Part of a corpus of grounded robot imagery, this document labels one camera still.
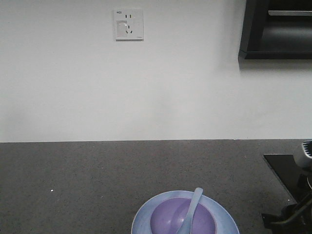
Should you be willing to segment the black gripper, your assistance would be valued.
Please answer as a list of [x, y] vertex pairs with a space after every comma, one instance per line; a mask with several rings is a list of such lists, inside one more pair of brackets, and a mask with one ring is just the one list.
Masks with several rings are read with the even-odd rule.
[[272, 234], [311, 234], [312, 195], [306, 195], [298, 203], [285, 206], [280, 215], [261, 214], [264, 227]]

